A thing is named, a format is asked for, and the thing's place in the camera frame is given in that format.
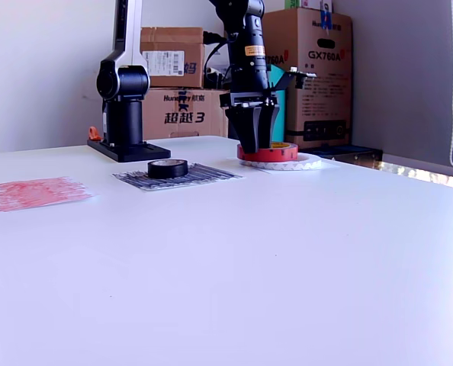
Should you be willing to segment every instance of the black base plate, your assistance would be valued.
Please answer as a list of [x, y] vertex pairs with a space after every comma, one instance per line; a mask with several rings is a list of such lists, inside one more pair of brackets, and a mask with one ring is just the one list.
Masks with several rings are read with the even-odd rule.
[[162, 147], [144, 143], [133, 146], [111, 147], [101, 141], [88, 140], [88, 146], [112, 158], [115, 162], [143, 162], [146, 160], [160, 160], [171, 157], [171, 152]]

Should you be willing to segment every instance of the table surface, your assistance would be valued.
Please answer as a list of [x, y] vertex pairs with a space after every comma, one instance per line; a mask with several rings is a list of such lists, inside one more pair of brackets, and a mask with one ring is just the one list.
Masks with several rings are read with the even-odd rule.
[[155, 142], [246, 179], [144, 192], [87, 146], [0, 154], [0, 183], [89, 201], [0, 213], [0, 366], [453, 366], [453, 188], [236, 142]]

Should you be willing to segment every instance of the yellow label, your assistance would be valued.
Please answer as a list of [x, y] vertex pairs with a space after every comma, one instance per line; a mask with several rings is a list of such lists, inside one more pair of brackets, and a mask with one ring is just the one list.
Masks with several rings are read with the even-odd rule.
[[265, 56], [265, 48], [264, 46], [247, 46], [245, 54], [247, 56]]
[[287, 147], [291, 147], [289, 143], [272, 143], [271, 149], [285, 149]]

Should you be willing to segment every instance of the white tape roll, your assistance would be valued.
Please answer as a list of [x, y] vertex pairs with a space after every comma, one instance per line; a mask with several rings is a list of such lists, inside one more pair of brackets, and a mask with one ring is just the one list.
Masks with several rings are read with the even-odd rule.
[[247, 162], [240, 160], [240, 164], [257, 169], [278, 171], [314, 170], [321, 168], [321, 158], [315, 155], [299, 153], [297, 159], [292, 162]]

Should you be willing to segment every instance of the red tape roll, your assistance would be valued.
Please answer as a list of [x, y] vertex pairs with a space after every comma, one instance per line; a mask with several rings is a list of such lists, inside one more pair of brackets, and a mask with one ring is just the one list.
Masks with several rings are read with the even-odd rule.
[[297, 159], [297, 145], [293, 143], [272, 143], [271, 149], [259, 149], [255, 154], [245, 154], [242, 145], [238, 148], [238, 158], [247, 162], [290, 162]]

